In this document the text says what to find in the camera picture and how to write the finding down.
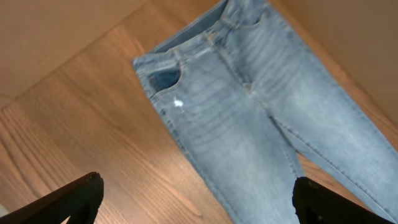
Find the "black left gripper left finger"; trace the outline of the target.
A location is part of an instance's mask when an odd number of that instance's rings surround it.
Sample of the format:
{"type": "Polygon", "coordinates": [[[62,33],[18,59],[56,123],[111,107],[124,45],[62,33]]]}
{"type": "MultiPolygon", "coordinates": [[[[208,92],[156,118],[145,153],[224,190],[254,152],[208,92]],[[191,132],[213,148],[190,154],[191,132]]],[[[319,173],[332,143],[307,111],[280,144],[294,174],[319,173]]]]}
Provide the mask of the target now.
{"type": "Polygon", "coordinates": [[[1,217],[1,224],[93,224],[104,197],[104,180],[90,172],[1,217]]]}

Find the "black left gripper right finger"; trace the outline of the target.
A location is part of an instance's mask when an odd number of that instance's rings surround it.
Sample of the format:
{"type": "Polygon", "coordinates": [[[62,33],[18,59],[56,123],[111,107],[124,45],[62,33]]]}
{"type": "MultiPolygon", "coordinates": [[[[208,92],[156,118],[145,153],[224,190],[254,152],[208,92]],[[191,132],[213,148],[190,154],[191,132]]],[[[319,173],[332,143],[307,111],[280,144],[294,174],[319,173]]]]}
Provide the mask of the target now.
{"type": "Polygon", "coordinates": [[[301,224],[393,224],[307,177],[296,179],[292,203],[301,224]]]}

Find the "light blue denim jeans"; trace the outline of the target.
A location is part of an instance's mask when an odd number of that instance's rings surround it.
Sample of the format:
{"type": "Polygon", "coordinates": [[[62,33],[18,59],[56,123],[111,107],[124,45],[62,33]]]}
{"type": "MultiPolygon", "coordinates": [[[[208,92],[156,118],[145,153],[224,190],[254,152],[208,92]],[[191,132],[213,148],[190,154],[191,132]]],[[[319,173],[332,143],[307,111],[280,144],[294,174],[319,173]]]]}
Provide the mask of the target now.
{"type": "Polygon", "coordinates": [[[221,1],[133,66],[235,223],[298,222],[299,154],[397,221],[397,151],[265,1],[221,1]]]}

